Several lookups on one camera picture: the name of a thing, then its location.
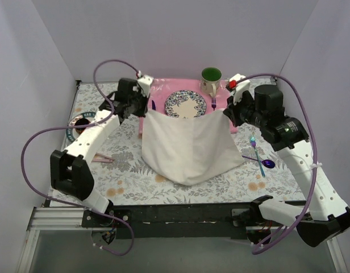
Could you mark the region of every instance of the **white cloth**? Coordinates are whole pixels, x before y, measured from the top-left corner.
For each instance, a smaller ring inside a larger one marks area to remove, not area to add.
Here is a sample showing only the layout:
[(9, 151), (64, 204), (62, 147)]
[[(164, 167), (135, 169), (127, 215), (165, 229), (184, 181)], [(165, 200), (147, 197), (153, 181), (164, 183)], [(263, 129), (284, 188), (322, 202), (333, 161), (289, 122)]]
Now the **white cloth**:
[(182, 185), (203, 182), (244, 162), (223, 110), (189, 119), (149, 110), (142, 157), (155, 172)]

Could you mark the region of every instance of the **pink cloth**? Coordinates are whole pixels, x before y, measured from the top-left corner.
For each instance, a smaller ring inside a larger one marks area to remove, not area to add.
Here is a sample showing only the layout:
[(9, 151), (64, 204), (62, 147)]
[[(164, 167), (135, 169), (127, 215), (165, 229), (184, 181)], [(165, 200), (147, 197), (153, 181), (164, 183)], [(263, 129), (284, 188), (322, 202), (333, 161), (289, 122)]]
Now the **pink cloth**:
[[(152, 109), (152, 101), (155, 102), (156, 111), (165, 114), (165, 101), (166, 99), (174, 92), (179, 90), (191, 90), (200, 94), (207, 104), (207, 110), (205, 114), (213, 112), (211, 107), (211, 97), (209, 95), (203, 94), (200, 89), (200, 81), (198, 80), (189, 80), (182, 78), (156, 78), (151, 87), (151, 95), (148, 100), (148, 109)], [(216, 109), (226, 108), (227, 107), (227, 98), (230, 96), (229, 91), (226, 89), (225, 81), (220, 81), (219, 89), (216, 93)], [(142, 134), (143, 128), (143, 118), (140, 118), (139, 134)], [(237, 128), (233, 127), (230, 122), (230, 131), (231, 133), (236, 133)]]

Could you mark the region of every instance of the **spoon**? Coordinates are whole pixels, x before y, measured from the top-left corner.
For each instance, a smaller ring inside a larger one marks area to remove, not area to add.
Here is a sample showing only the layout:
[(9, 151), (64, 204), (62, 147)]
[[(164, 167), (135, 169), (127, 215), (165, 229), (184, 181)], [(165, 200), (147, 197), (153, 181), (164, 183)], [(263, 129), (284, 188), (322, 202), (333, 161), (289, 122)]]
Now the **spoon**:
[[(255, 158), (249, 158), (248, 156), (245, 156), (245, 155), (243, 155), (242, 157), (243, 158), (247, 158), (247, 159), (251, 159), (251, 160), (254, 160), (254, 161), (258, 161)], [(263, 166), (265, 166), (266, 168), (269, 168), (269, 169), (273, 169), (275, 167), (275, 162), (272, 161), (271, 159), (262, 160), (261, 163), (262, 163)]]

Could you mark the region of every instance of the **green mug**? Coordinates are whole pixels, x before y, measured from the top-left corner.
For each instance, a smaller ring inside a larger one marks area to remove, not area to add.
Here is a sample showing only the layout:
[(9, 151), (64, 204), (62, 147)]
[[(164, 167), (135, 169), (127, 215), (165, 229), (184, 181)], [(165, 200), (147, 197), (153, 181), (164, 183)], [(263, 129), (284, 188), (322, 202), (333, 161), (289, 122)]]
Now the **green mug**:
[(220, 78), (222, 78), (222, 73), (218, 68), (207, 67), (203, 69), (201, 81), (202, 92), (214, 98), (219, 88)]

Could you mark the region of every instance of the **teal fork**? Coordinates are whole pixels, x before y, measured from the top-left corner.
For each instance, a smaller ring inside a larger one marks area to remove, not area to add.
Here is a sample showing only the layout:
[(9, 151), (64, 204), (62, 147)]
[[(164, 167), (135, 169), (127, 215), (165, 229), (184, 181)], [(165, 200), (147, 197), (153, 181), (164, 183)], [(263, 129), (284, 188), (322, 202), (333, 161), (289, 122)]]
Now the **teal fork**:
[(264, 169), (262, 168), (262, 164), (261, 164), (261, 161), (260, 161), (260, 158), (259, 158), (259, 153), (257, 152), (257, 149), (256, 149), (256, 140), (255, 140), (255, 136), (254, 135), (251, 135), (249, 137), (249, 142), (250, 142), (251, 146), (253, 147), (253, 149), (255, 151), (257, 160), (258, 160), (259, 165), (260, 165), (260, 170), (261, 170), (262, 177), (265, 177), (265, 172), (264, 172)]

